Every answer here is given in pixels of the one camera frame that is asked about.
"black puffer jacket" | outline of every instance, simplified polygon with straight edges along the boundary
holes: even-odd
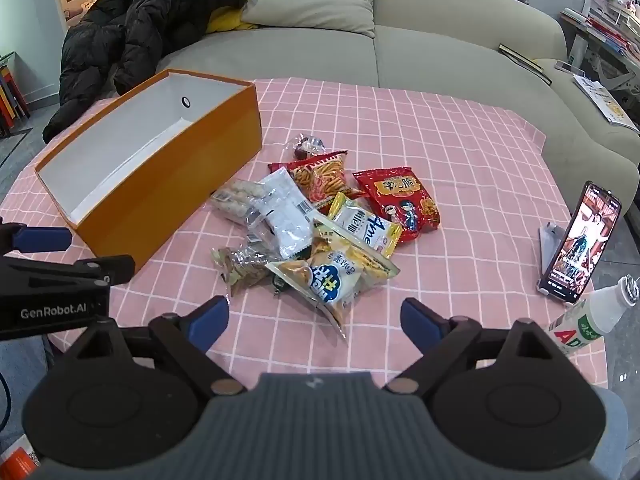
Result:
[[[77,120],[102,90],[111,65],[120,95],[156,72],[160,59],[199,40],[211,12],[246,0],[98,0],[68,30],[62,46],[60,109],[45,127],[49,142]]]

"orange package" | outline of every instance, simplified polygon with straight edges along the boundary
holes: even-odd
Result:
[[[40,465],[25,435],[2,453],[0,462],[1,480],[23,480]]]
[[[365,195],[363,191],[347,186],[344,177],[346,156],[347,152],[332,152],[294,162],[274,162],[268,167],[271,173],[280,168],[287,168],[313,207],[321,210],[327,208],[340,192],[351,199]]]
[[[398,243],[416,239],[423,228],[440,225],[436,203],[411,168],[357,171],[353,176],[367,190],[373,212],[403,227]]]

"clear plastic package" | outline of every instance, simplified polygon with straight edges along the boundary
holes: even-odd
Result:
[[[270,192],[254,201],[260,215],[247,225],[249,240],[260,240],[278,252],[281,259],[289,260],[311,245],[313,208],[286,168],[271,173],[260,183]]]
[[[319,137],[298,134],[286,146],[287,153],[292,153],[291,159],[305,160],[310,156],[322,155],[327,152],[324,142]]]
[[[270,272],[265,264],[280,259],[278,253],[260,242],[244,244],[237,249],[213,249],[211,257],[226,283],[229,298],[266,278]]]
[[[266,186],[258,182],[235,178],[214,192],[209,203],[225,218],[247,226],[255,222],[259,215],[254,207],[255,201],[263,198],[269,191]]]

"magazine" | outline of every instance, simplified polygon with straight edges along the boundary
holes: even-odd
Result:
[[[22,480],[39,465],[31,443],[23,435],[0,455],[0,480]]]
[[[574,75],[574,81],[588,95],[609,123],[626,126],[638,132],[633,121],[609,93],[609,90],[604,88],[599,81],[591,81],[579,75]]]

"yellow pillow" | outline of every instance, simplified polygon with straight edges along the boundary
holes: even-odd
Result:
[[[209,25],[207,26],[207,34],[212,32],[225,32],[226,30],[249,30],[257,28],[253,23],[245,23],[240,20],[242,9],[232,9],[231,7],[222,7],[211,13]]]

